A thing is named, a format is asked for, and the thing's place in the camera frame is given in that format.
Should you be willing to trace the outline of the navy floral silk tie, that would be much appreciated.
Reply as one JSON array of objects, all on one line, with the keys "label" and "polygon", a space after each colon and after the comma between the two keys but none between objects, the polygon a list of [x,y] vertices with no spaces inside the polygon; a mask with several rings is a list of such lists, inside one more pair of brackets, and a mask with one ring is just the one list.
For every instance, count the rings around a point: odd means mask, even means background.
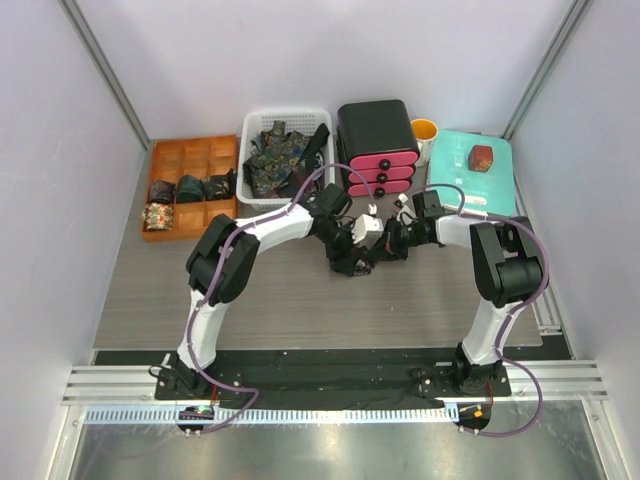
[{"label": "navy floral silk tie", "polygon": [[348,277],[360,277],[360,276],[368,276],[370,275],[377,265],[377,261],[374,263],[356,263],[352,258],[352,252],[350,253],[350,258],[352,261],[353,274],[347,275]]}]

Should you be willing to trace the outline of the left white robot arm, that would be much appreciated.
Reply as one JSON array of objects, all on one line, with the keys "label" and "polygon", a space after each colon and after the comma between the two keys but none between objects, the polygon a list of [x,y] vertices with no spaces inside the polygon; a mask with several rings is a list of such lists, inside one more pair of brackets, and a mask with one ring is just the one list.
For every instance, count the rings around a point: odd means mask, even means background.
[{"label": "left white robot arm", "polygon": [[248,219],[218,215],[191,253],[189,274],[191,305],[185,334],[173,367],[176,383],[190,398],[205,397],[213,385],[206,369],[217,355],[217,338],[230,304],[244,291],[256,258],[292,240],[317,237],[326,247],[331,266],[344,275],[371,270],[365,242],[383,231],[377,206],[347,225],[340,223],[351,197],[335,184],[303,199]]}]

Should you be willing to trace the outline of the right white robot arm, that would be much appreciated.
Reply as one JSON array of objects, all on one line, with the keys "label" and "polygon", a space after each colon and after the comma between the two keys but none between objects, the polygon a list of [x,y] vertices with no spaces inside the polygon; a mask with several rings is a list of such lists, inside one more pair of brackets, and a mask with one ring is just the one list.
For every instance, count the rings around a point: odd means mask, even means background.
[{"label": "right white robot arm", "polygon": [[499,217],[464,209],[449,213],[438,192],[425,190],[394,201],[370,255],[376,262],[405,260],[411,248],[436,244],[469,249],[481,297],[471,329],[442,376],[461,396],[480,396],[500,379],[503,349],[520,311],[548,285],[548,261],[525,217]]}]

